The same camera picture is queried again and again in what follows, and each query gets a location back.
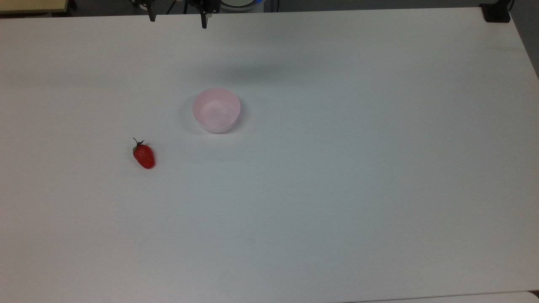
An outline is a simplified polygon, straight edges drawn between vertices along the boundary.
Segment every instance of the cable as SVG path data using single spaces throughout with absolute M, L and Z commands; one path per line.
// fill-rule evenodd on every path
M 168 13 L 170 13 L 172 8 L 174 7 L 174 4 L 176 4 L 176 0 L 172 0 L 172 5 L 169 7 L 169 10 L 167 11 L 167 13 L 165 15 L 168 15 Z

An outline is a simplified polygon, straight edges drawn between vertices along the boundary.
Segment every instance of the red strawberry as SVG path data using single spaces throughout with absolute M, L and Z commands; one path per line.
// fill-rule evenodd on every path
M 143 142 L 144 140 L 136 143 L 133 148 L 133 156 L 142 167 L 150 169 L 155 165 L 154 152 L 148 145 L 143 145 Z

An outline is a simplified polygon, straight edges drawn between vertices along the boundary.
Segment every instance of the bowl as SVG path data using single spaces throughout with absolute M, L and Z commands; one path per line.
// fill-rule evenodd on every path
M 209 88 L 193 102 L 193 116 L 210 133 L 229 131 L 238 121 L 241 105 L 233 92 L 225 88 Z

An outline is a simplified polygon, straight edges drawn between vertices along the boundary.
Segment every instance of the strawberry stem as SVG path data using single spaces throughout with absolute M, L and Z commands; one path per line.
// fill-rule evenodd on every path
M 133 140 L 135 140 L 137 146 L 141 145 L 144 142 L 144 140 L 142 140 L 140 142 L 137 142 L 137 140 L 135 138 L 133 138 Z

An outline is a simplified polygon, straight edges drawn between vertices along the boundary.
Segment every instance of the table surface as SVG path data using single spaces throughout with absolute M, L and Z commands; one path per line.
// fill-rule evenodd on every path
M 0 13 L 37 13 L 66 11 L 67 0 L 5 0 Z
M 147 19 L 0 22 L 0 301 L 539 289 L 539 81 L 512 22 Z M 240 97 L 228 134 L 192 117 L 209 87 Z

